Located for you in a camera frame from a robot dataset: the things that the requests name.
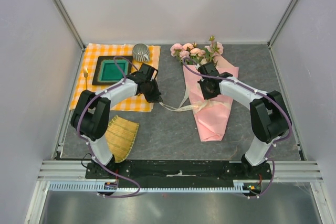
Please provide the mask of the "cream ribbon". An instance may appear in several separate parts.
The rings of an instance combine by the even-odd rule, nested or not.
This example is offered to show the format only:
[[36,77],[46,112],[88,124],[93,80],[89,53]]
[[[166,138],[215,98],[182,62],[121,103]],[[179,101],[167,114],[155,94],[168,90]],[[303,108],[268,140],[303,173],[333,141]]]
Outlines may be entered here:
[[203,102],[197,102],[196,104],[190,104],[190,105],[183,106],[183,104],[186,102],[186,100],[189,99],[188,96],[190,94],[190,90],[191,90],[190,87],[186,87],[185,93],[184,93],[184,98],[182,99],[178,108],[169,106],[167,104],[164,104],[163,102],[160,102],[159,105],[161,105],[165,109],[167,109],[169,111],[173,111],[173,112],[185,112],[185,111],[199,112],[200,110],[202,110],[204,108],[210,108],[210,107],[213,107],[215,105],[223,105],[224,107],[226,107],[228,109],[231,109],[231,107],[232,107],[232,105],[228,102],[218,102],[218,101],[213,101],[213,100],[205,100]]

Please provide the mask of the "pink wrapping paper sheet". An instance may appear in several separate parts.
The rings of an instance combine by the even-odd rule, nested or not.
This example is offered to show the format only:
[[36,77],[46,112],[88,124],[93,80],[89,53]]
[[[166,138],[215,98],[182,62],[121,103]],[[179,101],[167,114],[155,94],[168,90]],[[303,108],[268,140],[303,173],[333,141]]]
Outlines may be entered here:
[[226,95],[204,100],[198,81],[200,76],[183,67],[185,98],[195,105],[193,115],[202,142],[221,141],[226,131],[233,99]]

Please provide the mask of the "peach rose stem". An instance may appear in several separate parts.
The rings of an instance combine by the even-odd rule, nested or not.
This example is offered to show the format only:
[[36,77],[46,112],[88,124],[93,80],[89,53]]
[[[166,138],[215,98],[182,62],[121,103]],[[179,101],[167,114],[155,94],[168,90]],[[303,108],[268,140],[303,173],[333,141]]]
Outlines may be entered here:
[[200,65],[204,65],[204,64],[210,63],[210,62],[214,62],[214,55],[207,48],[201,49],[196,54],[196,62]]

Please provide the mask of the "pink rose stem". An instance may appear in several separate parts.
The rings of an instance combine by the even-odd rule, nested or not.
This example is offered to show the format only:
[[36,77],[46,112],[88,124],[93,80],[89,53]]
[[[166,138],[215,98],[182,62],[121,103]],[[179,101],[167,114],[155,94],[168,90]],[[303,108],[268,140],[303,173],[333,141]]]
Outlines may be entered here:
[[221,43],[216,41],[214,35],[209,37],[209,45],[204,47],[205,59],[207,62],[215,62],[215,57],[221,56],[224,52],[224,47]]
[[181,53],[184,51],[183,46],[179,43],[174,44],[170,48],[171,56],[176,58],[179,62],[182,61]]

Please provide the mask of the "cream rose stem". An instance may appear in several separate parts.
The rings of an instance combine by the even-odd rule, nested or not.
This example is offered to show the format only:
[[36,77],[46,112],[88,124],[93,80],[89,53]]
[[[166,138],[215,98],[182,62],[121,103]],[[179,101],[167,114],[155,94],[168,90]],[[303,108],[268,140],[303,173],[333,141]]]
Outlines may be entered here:
[[197,44],[186,43],[182,46],[182,51],[180,52],[180,58],[190,58],[196,62],[200,62],[202,56],[202,50],[197,47]]

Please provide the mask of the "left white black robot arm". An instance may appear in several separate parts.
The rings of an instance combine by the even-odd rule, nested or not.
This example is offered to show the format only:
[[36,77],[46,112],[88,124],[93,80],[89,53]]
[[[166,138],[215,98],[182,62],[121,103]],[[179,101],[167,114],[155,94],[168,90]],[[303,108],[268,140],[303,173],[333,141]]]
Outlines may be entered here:
[[162,102],[157,75],[157,69],[143,63],[138,71],[102,91],[84,90],[80,94],[70,124],[88,145],[92,159],[98,163],[97,173],[103,178],[111,178],[115,173],[115,165],[111,163],[113,153],[104,136],[109,125],[110,109],[139,94],[144,95],[148,103]]

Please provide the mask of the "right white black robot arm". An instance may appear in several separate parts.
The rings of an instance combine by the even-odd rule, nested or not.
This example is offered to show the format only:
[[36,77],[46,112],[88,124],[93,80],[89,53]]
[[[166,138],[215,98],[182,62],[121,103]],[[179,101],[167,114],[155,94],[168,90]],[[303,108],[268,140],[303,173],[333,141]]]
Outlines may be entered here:
[[219,73],[212,62],[199,66],[197,71],[202,77],[198,83],[205,100],[226,95],[249,109],[254,138],[241,158],[240,172],[245,178],[254,178],[265,165],[270,148],[292,133],[281,93],[261,91],[228,72]]

